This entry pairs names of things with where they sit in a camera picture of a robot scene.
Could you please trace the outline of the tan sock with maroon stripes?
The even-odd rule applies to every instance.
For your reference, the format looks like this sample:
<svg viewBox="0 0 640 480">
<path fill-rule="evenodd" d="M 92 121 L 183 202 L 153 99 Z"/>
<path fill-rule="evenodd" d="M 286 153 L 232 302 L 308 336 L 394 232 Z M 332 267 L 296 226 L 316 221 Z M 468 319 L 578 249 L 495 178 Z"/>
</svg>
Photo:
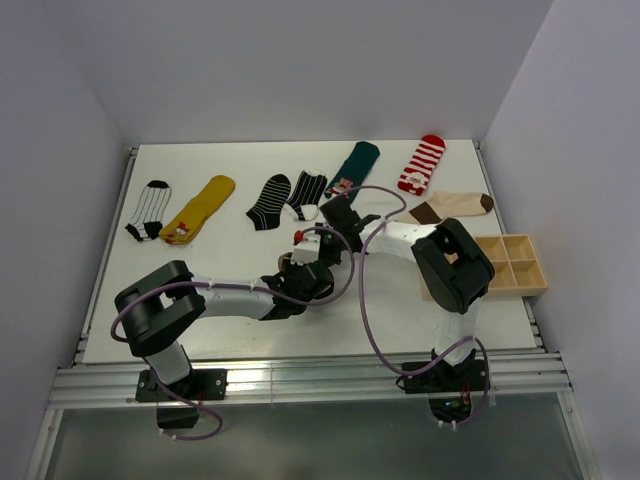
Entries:
<svg viewBox="0 0 640 480">
<path fill-rule="evenodd" d="M 294 263 L 292 262 L 291 257 L 292 257 L 292 253 L 286 252 L 278 258 L 278 271 L 281 274 L 286 274 L 294 266 Z"/>
</svg>

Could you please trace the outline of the cream and brown sock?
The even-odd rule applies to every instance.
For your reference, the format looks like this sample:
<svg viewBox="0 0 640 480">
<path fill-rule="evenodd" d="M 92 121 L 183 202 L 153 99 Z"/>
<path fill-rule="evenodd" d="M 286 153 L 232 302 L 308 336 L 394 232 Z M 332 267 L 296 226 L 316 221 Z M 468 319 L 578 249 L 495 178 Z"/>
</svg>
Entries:
<svg viewBox="0 0 640 480">
<path fill-rule="evenodd" d="M 491 212 L 494 199 L 488 194 L 434 191 L 424 202 L 397 218 L 415 225 L 438 224 L 448 218 L 474 217 Z"/>
</svg>

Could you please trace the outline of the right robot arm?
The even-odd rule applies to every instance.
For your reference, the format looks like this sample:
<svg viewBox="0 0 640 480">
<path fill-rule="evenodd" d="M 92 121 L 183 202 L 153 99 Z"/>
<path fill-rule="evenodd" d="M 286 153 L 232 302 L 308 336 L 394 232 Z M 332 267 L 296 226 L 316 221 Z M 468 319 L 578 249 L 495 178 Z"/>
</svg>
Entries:
<svg viewBox="0 0 640 480">
<path fill-rule="evenodd" d="M 475 335 L 477 312 L 495 277 L 495 268 L 465 227 L 448 218 L 436 224 L 416 225 L 391 221 L 387 216 L 365 219 L 349 201 L 336 197 L 320 211 L 334 230 L 360 253 L 357 267 L 359 307 L 364 330 L 382 363 L 405 378 L 431 374 L 435 383 L 452 390 L 466 380 L 486 379 L 488 360 L 478 360 L 483 348 Z M 432 300 L 444 313 L 431 361 L 416 370 L 401 370 L 384 356 L 373 335 L 365 300 L 365 265 L 369 253 L 412 260 Z"/>
</svg>

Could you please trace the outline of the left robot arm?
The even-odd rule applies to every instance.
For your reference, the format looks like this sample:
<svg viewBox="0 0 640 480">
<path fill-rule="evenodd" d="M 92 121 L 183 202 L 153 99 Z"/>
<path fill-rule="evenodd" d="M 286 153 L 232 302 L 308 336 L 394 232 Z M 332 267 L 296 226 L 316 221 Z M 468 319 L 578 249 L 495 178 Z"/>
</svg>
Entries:
<svg viewBox="0 0 640 480">
<path fill-rule="evenodd" d="M 334 292 L 330 268 L 316 261 L 286 266 L 253 281 L 215 284 L 194 275 L 181 260 L 171 261 L 116 295 L 118 316 L 112 338 L 129 346 L 172 399 L 183 399 L 195 386 L 191 362 L 179 337 L 198 319 L 242 317 L 281 320 L 305 312 L 312 301 Z"/>
</svg>

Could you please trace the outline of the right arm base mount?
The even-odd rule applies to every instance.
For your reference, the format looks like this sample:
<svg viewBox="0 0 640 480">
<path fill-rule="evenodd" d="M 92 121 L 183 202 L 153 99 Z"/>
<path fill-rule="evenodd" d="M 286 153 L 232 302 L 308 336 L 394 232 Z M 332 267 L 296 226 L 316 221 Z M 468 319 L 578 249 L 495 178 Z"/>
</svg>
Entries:
<svg viewBox="0 0 640 480">
<path fill-rule="evenodd" d="M 475 393 L 482 395 L 478 406 L 486 404 L 491 387 L 487 366 L 482 359 L 475 358 L 475 351 L 461 364 L 451 366 L 442 361 L 421 375 L 399 376 L 395 384 L 408 395 L 445 394 L 445 397 L 430 398 L 428 404 L 436 423 L 451 430 L 473 416 Z"/>
</svg>

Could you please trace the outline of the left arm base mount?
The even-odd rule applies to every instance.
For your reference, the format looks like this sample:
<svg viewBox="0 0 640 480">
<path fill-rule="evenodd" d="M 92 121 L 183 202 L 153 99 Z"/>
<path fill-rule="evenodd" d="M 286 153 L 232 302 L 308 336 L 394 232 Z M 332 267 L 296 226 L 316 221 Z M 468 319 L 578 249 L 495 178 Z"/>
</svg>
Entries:
<svg viewBox="0 0 640 480">
<path fill-rule="evenodd" d="M 222 417 L 205 403 L 224 400 L 226 387 L 225 369 L 192 370 L 184 379 L 168 385 L 160 385 L 154 373 L 143 370 L 138 378 L 134 399 L 137 403 L 157 404 L 156 424 L 164 434 L 195 441 L 215 436 L 222 430 Z M 216 427 L 212 432 L 186 434 L 187 430 L 193 429 L 199 420 L 205 418 L 215 421 Z"/>
</svg>

